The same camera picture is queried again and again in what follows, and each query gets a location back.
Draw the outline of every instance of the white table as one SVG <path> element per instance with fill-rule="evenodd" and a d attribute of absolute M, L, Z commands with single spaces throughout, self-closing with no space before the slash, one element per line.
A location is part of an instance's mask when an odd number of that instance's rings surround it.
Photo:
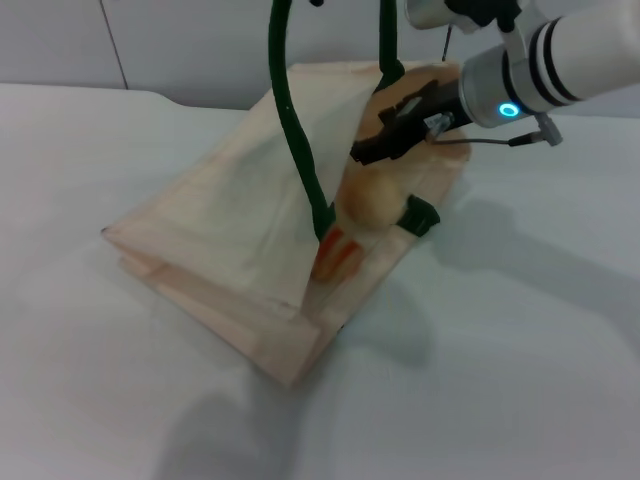
<path fill-rule="evenodd" d="M 242 115 L 0 87 L 2 479 L 638 478 L 639 120 L 476 147 L 443 225 L 287 393 L 99 237 Z"/>

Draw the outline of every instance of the wire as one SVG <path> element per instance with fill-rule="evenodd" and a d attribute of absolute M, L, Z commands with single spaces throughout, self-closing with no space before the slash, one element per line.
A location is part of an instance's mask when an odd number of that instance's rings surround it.
<path fill-rule="evenodd" d="M 404 75 L 398 60 L 398 11 L 396 0 L 380 0 L 379 63 L 382 79 L 376 92 L 393 85 Z"/>
<path fill-rule="evenodd" d="M 453 25 L 449 24 L 447 29 L 447 41 L 444 44 L 444 52 L 442 52 L 442 61 L 447 61 L 447 54 L 449 53 L 449 44 L 451 43 L 451 34 L 453 33 Z"/>
<path fill-rule="evenodd" d="M 460 140 L 436 140 L 432 145 L 462 145 L 465 143 L 488 143 L 490 145 L 509 145 L 509 140 L 495 140 L 492 138 L 463 138 Z"/>
<path fill-rule="evenodd" d="M 321 240 L 333 224 L 335 217 L 333 210 L 327 205 L 316 175 L 309 140 L 300 125 L 291 100 L 285 54 L 291 3 L 292 0 L 273 0 L 269 21 L 269 71 L 280 123 L 311 204 L 316 237 Z"/>

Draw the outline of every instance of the green hose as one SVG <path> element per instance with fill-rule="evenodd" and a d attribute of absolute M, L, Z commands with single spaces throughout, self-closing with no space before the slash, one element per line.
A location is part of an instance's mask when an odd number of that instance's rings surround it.
<path fill-rule="evenodd" d="M 269 22 L 269 71 L 280 123 L 311 204 L 315 234 L 318 240 L 322 240 L 334 223 L 335 214 L 327 205 L 316 175 L 311 146 L 291 101 L 285 56 L 291 2 L 292 0 L 273 0 Z"/>
<path fill-rule="evenodd" d="M 335 210 L 329 207 L 316 175 L 313 152 L 291 100 L 287 79 L 287 24 L 293 0 L 273 0 L 269 21 L 269 72 L 271 86 L 289 150 L 311 204 L 313 228 L 319 240 L 335 222 Z M 376 91 L 395 83 L 404 75 L 398 60 L 397 10 L 395 0 L 380 0 L 380 71 L 382 80 Z"/>

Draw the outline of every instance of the paper bag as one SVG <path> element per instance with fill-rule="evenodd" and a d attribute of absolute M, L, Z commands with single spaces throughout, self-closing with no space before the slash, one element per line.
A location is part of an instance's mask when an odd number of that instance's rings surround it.
<path fill-rule="evenodd" d="M 375 64 L 291 68 L 293 102 L 327 200 L 361 168 L 349 158 L 351 145 L 377 133 L 382 108 L 434 77 L 455 75 L 454 66 L 416 69 L 371 98 L 380 80 Z M 376 168 L 395 171 L 409 191 L 438 203 L 468 149 L 424 143 L 406 157 Z M 104 235 L 132 274 L 285 385 L 303 377 L 416 240 L 399 227 L 377 232 L 355 276 L 337 285 L 310 281 L 318 241 L 271 92 L 211 154 Z"/>

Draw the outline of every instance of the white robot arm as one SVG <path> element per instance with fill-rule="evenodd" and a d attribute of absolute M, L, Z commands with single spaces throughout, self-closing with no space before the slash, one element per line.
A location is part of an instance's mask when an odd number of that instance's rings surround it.
<path fill-rule="evenodd" d="M 547 112 L 640 83 L 640 0 L 608 0 L 553 21 L 533 0 L 406 0 L 406 15 L 417 29 L 453 24 L 465 33 L 497 20 L 504 45 L 464 64 L 457 93 L 443 87 L 433 113 L 456 117 L 451 128 L 535 116 L 556 145 L 562 138 Z"/>

